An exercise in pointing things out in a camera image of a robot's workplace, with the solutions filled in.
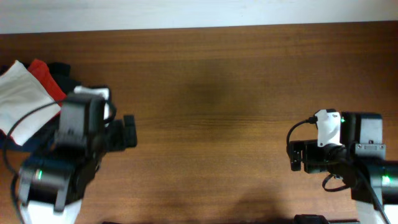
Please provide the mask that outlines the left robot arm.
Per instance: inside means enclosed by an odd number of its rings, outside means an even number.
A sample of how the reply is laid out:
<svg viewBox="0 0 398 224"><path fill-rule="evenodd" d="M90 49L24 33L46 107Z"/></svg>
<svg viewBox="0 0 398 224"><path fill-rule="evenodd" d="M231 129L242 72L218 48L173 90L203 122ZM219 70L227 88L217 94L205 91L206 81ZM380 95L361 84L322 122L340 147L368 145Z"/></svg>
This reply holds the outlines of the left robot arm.
<svg viewBox="0 0 398 224"><path fill-rule="evenodd" d="M75 223L86 187L109 152L137 146L134 116L115 119L102 96L71 93L62 102L52 149L21 165L17 198L22 223Z"/></svg>

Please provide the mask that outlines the white t-shirt with robot print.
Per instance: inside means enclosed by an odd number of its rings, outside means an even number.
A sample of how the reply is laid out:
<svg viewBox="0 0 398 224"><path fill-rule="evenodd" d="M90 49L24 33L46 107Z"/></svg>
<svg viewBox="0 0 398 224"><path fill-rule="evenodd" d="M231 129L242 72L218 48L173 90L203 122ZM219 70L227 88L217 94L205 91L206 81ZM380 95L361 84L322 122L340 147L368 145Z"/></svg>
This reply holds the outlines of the white t-shirt with robot print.
<svg viewBox="0 0 398 224"><path fill-rule="evenodd" d="M35 78L25 66L15 61L1 75L1 131L8 134L12 126L28 112L38 108L34 102ZM18 145L25 144L40 128L60 112L60 106L51 103L24 119L12 132L11 138Z"/></svg>

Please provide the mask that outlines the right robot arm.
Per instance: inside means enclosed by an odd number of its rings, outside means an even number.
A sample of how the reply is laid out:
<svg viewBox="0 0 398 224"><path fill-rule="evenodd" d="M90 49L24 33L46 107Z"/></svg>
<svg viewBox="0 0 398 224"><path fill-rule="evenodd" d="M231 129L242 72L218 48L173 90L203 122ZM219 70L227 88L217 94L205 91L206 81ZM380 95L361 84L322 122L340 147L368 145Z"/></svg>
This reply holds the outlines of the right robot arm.
<svg viewBox="0 0 398 224"><path fill-rule="evenodd" d="M319 110L292 126L317 127L317 138L286 137L292 171L326 172L326 192L351 191L356 223L397 223L397 161L386 159L383 120L377 113Z"/></svg>

